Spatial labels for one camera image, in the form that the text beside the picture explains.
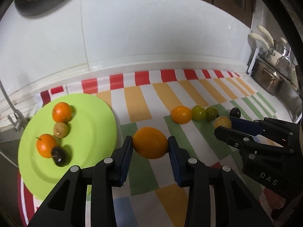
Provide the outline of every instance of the pot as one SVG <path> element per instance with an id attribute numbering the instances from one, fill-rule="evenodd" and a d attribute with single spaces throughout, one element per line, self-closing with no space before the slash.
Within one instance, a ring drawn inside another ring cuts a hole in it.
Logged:
<path id="1" fill-rule="evenodd" d="M 281 40 L 281 42 L 278 42 L 278 41 L 274 40 L 274 48 L 281 55 L 288 56 L 289 51 L 285 47 L 285 45 L 287 44 L 287 41 L 283 37 L 281 37 L 280 40 Z"/>
<path id="2" fill-rule="evenodd" d="M 276 72 L 271 66 L 257 61 L 258 65 L 256 70 L 252 74 L 252 78 L 268 93 L 273 96 L 276 96 L 283 79 L 279 76 L 279 73 Z"/>

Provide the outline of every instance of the lemon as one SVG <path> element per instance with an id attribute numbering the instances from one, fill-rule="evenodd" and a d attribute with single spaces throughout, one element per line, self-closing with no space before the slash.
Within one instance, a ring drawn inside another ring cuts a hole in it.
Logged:
<path id="1" fill-rule="evenodd" d="M 228 117 L 219 117 L 215 124 L 214 124 L 214 128 L 216 129 L 219 126 L 223 126 L 226 127 L 228 129 L 231 129 L 231 121 Z"/>

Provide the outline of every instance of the kiwi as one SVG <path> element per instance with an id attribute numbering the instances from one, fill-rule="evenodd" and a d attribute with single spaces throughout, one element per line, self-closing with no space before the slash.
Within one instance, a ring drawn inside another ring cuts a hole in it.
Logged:
<path id="1" fill-rule="evenodd" d="M 54 136 L 57 138 L 64 138 L 69 133 L 69 128 L 66 123 L 57 122 L 54 125 Z"/>

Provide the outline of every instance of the metal faucet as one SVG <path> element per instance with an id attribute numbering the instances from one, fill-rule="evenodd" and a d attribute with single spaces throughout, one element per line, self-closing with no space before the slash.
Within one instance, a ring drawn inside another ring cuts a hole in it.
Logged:
<path id="1" fill-rule="evenodd" d="M 9 121 L 14 125 L 14 131 L 15 132 L 20 132 L 21 130 L 21 127 L 25 128 L 28 121 L 26 120 L 26 118 L 23 116 L 23 114 L 14 107 L 13 103 L 11 102 L 11 100 L 9 99 L 9 96 L 7 95 L 3 85 L 2 85 L 2 82 L 0 80 L 0 90 L 2 91 L 5 99 L 7 100 L 8 104 L 10 105 L 11 109 L 14 111 L 14 115 L 15 115 L 15 118 L 16 118 L 16 122 L 14 122 L 12 120 L 12 118 L 10 117 L 10 115 L 7 116 L 7 118 L 9 119 Z"/>

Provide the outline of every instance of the green plate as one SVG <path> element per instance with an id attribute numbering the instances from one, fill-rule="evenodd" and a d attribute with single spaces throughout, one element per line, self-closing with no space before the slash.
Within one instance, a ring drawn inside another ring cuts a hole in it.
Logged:
<path id="1" fill-rule="evenodd" d="M 52 109 L 58 102 L 66 102 L 75 110 L 68 122 L 69 134 L 58 139 L 58 144 L 71 155 L 71 161 L 65 167 L 56 166 L 52 158 L 43 158 L 36 149 L 36 137 L 44 133 L 53 134 L 55 121 Z M 111 156 L 116 141 L 115 118 L 104 101 L 88 94 L 60 97 L 41 108 L 26 126 L 18 151 L 20 174 L 28 190 L 44 200 L 71 166 L 86 168 L 96 165 Z"/>

